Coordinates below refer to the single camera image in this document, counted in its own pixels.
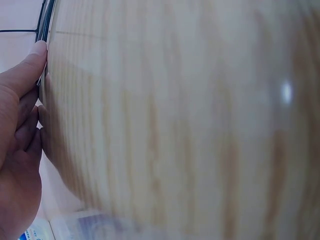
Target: packaging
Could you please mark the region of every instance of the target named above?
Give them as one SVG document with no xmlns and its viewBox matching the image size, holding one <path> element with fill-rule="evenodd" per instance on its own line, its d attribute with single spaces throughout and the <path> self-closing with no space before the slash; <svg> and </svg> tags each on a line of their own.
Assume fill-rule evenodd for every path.
<svg viewBox="0 0 320 240">
<path fill-rule="evenodd" d="M 18 240 L 55 240 L 50 223 L 36 217 L 32 225 Z"/>
</svg>

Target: hand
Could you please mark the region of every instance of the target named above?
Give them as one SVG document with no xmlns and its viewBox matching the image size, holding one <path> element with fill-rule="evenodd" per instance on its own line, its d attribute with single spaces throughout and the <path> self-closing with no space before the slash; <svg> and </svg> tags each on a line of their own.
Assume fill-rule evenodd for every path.
<svg viewBox="0 0 320 240">
<path fill-rule="evenodd" d="M 40 205 L 42 147 L 35 104 L 46 60 L 47 44 L 39 41 L 24 61 L 0 74 L 1 240 L 19 238 Z"/>
</svg>

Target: light wood grain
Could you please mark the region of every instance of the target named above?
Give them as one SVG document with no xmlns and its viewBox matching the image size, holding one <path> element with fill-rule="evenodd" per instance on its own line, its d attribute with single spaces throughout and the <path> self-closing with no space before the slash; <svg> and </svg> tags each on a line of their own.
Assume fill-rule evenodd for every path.
<svg viewBox="0 0 320 240">
<path fill-rule="evenodd" d="M 318 239 L 319 13 L 316 0 L 58 0 L 49 158 L 88 206 L 142 226 Z"/>
</svg>

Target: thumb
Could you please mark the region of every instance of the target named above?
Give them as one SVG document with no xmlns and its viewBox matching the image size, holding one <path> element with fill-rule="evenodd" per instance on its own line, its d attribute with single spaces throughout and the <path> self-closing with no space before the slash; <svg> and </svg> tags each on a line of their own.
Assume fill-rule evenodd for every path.
<svg viewBox="0 0 320 240">
<path fill-rule="evenodd" d="M 38 41 L 30 54 L 18 65 L 0 74 L 0 86 L 12 90 L 19 98 L 29 92 L 44 71 L 47 43 Z"/>
</svg>

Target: wooden object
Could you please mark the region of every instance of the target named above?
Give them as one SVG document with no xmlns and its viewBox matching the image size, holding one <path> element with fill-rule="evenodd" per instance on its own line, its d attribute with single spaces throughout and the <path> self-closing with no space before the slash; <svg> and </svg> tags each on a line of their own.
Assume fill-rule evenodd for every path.
<svg viewBox="0 0 320 240">
<path fill-rule="evenodd" d="M 142 226 L 318 239 L 319 11 L 58 0 L 41 93 L 49 158 L 88 206 Z"/>
</svg>

